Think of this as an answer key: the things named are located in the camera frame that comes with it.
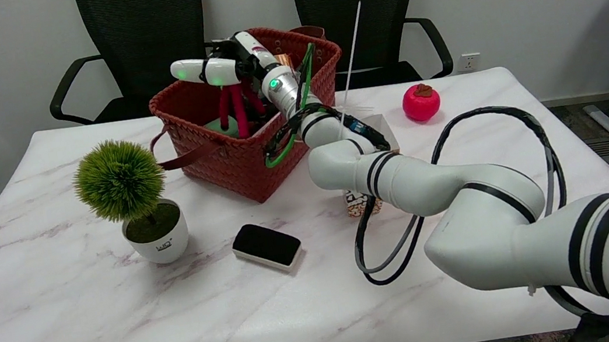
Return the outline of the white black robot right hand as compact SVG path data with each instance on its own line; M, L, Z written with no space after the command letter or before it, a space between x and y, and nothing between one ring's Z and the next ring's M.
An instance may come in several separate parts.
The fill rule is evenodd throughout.
M175 60L170 66L171 75L178 81L221 88L251 78L262 82L270 70L280 65L278 59L247 31L212 40L205 46L211 49L206 58Z

